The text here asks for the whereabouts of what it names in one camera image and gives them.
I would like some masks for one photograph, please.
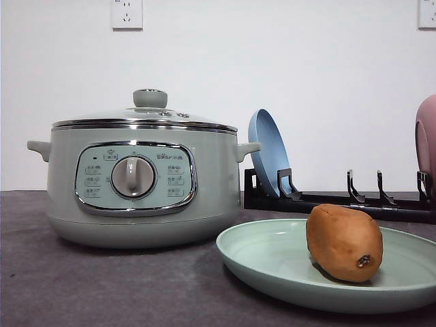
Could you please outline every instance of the plate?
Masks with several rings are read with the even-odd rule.
[[[225,265],[255,289],[286,302],[340,313],[394,313],[436,300],[436,243],[380,228],[383,262],[364,283],[329,277],[312,265],[306,219],[254,221],[220,233]]]
[[[262,144],[262,150],[251,153],[251,160],[262,184],[262,189],[269,196],[279,198],[277,170],[286,169],[290,166],[279,129],[275,125],[274,119],[265,109],[256,111],[251,117],[248,140],[249,142],[260,142]],[[291,193],[291,186],[287,178],[282,180],[282,186],[286,193]]]

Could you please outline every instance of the glass lid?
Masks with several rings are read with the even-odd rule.
[[[164,91],[142,89],[134,91],[135,108],[90,114],[69,121],[58,121],[53,129],[117,128],[117,127],[189,127],[216,129],[236,133],[237,128],[222,125],[200,116],[166,108],[168,95]]]

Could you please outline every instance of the potato skin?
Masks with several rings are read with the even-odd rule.
[[[382,233],[362,211],[334,204],[316,206],[307,219],[306,238],[313,260],[337,279],[366,281],[382,263]]]

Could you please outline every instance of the mint green cooker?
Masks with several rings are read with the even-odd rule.
[[[63,238],[107,248],[209,238],[240,213],[239,168],[260,143],[237,129],[166,108],[167,94],[134,92],[135,108],[54,123],[27,148],[48,162],[48,220]]]

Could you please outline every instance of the black dish rack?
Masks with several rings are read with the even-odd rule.
[[[291,193],[284,192],[281,181],[287,178]],[[277,171],[277,183],[280,197],[273,198],[262,191],[261,183],[254,169],[245,170],[244,208],[289,213],[310,213],[314,206],[323,203],[338,204],[361,210],[374,219],[388,221],[410,221],[416,223],[436,224],[436,203],[430,197],[432,180],[425,172],[417,172],[418,199],[402,200],[388,196],[383,190],[382,172],[377,172],[378,194],[368,197],[359,193],[353,186],[353,170],[347,172],[346,196],[332,195],[332,192],[302,192],[292,183],[292,169]]]

